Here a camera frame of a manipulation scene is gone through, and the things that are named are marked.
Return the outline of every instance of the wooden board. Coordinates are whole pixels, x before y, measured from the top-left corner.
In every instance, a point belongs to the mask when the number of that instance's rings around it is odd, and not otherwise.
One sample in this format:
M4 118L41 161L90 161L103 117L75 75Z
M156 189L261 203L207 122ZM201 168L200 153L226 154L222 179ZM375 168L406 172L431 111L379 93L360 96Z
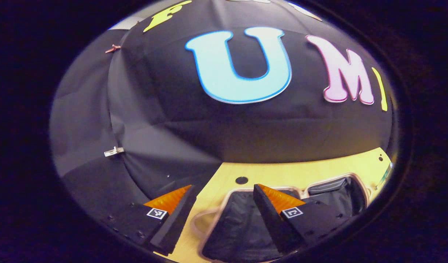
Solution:
M384 183L375 190L389 165L390 159L381 148L342 158L303 163L223 163L197 196L175 250L166 258L179 263L211 262L199 257L201 240L193 233L190 220L202 211L219 207L232 190L253 187L256 183L269 187L294 186L303 190L315 182L354 173L369 189L372 201L383 187ZM235 179L241 176L248 178L248 182L237 184Z

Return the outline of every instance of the black fabric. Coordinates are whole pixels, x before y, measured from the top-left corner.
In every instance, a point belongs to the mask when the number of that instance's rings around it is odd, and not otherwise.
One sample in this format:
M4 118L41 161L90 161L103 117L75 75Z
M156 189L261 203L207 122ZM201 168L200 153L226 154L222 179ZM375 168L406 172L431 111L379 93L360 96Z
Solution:
M132 202L149 201L115 155L75 168L62 181L75 201L95 219L106 218Z
M295 191L282 192L299 198ZM283 256L269 235L253 192L249 191L231 194L202 254L228 263L263 262Z
M59 84L50 116L50 143L58 174L104 157L117 145L107 99L112 53L127 30L109 30L74 60Z
M302 15L285 2L220 0L193 1L172 19L143 33L150 21L140 22L125 35L109 71L112 122L123 145L131 147L139 136L141 141L162 140L158 145L173 137L177 142L170 148L177 154L168 153L174 160L162 161L181 167L184 158L200 165L215 160L284 163L386 149L391 103L387 102L390 110L381 110L378 82L370 68L379 70L387 93L388 76L363 47L329 22ZM266 71L261 47L243 33L252 26L284 31L281 40L291 61L291 83L280 95L261 103L232 105L212 99L200 85L193 53L184 48L185 43L203 33L230 30L234 36L228 44L237 73L259 76ZM308 34L326 38L345 56L349 48L362 57L376 100L373 105L324 100L326 67L317 48L305 40ZM184 149L188 149L186 157L180 153ZM135 150L127 157L127 166L134 163L138 171L149 171L148 165L139 165L146 156L155 155L148 151Z
M128 151L124 160L129 174L150 199L190 184L200 191L221 165L203 155L197 157L188 146L168 138L166 131L145 134L149 138L138 133L141 138L132 137L122 146Z
M311 201L316 200L331 205L347 216L358 215L367 206L362 188L350 177L312 186L307 191Z

